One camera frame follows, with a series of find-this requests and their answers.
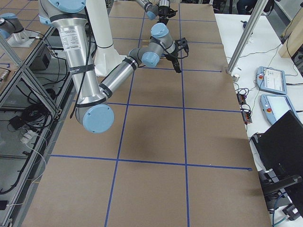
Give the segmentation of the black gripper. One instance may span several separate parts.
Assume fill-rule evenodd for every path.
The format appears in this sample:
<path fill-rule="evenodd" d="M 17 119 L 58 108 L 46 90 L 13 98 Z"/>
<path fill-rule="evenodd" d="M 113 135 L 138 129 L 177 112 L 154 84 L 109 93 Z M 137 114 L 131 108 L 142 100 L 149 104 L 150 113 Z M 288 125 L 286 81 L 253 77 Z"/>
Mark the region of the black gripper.
<path fill-rule="evenodd" d="M 172 53 L 164 51 L 164 56 L 168 61 L 172 62 L 175 72 L 181 73 L 181 67 L 178 61 L 178 51 L 173 51 Z"/>
<path fill-rule="evenodd" d="M 176 15 L 177 10 L 173 10 L 170 7 L 159 7 L 159 19 L 157 23 L 167 24 L 169 19 Z"/>

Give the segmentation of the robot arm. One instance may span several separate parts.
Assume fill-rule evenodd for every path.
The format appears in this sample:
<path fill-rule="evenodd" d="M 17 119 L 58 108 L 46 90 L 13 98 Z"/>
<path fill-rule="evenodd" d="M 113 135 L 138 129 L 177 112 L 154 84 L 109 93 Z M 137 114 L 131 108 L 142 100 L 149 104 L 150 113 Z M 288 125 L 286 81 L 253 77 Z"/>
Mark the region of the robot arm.
<path fill-rule="evenodd" d="M 127 56 L 118 54 L 113 45 L 108 11 L 103 0 L 41 0 L 39 17 L 43 24 L 55 27 L 62 42 L 69 71 L 77 91 L 72 116 L 92 133 L 107 131 L 114 112 L 107 100 L 140 66 L 154 68 L 161 56 L 180 72 L 178 53 L 186 41 L 172 39 L 168 20 L 176 11 L 170 1 L 151 3 L 140 0 L 149 19 L 158 18 L 151 28 L 148 46 L 135 48 Z"/>
<path fill-rule="evenodd" d="M 147 14 L 150 20 L 158 18 L 158 23 L 168 23 L 169 19 L 174 17 L 177 13 L 177 10 L 173 10 L 170 7 L 170 0 L 160 0 L 158 3 L 153 4 L 149 0 L 136 0 Z"/>

